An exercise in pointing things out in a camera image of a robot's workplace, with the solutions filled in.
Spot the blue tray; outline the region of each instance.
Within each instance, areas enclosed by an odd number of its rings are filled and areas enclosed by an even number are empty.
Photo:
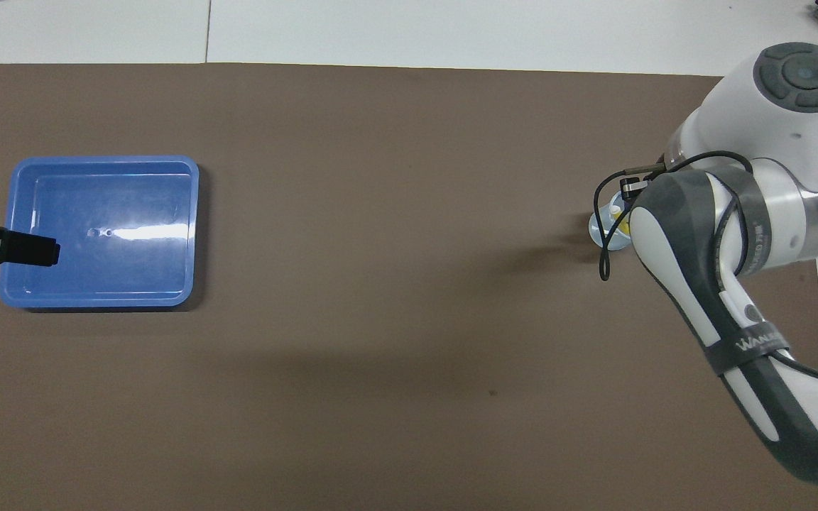
[[[7,229],[54,237],[51,268],[4,263],[12,307],[172,307],[195,281],[198,168],[187,156],[29,158]]]

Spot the black strap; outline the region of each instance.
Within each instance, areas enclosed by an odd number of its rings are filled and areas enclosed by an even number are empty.
[[[705,358],[718,376],[744,363],[769,355],[779,349],[789,349],[788,341],[774,324],[764,321],[741,328],[704,349]]]
[[[750,275],[763,269],[772,249],[772,222],[765,205],[763,192],[749,172],[730,165],[717,166],[707,172],[718,178],[736,195],[737,208],[743,224],[744,257],[739,275]]]

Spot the brown surface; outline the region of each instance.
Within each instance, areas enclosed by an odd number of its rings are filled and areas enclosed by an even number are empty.
[[[0,223],[26,156],[202,166],[188,311],[0,303],[0,509],[818,509],[584,228],[714,82],[0,65]],[[749,287],[818,366],[814,265]]]

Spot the robotic arm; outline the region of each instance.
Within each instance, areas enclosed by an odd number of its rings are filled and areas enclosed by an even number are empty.
[[[632,203],[633,246],[770,453],[818,485],[818,371],[736,277],[818,256],[818,46],[766,48],[723,78],[665,152],[685,163]]]

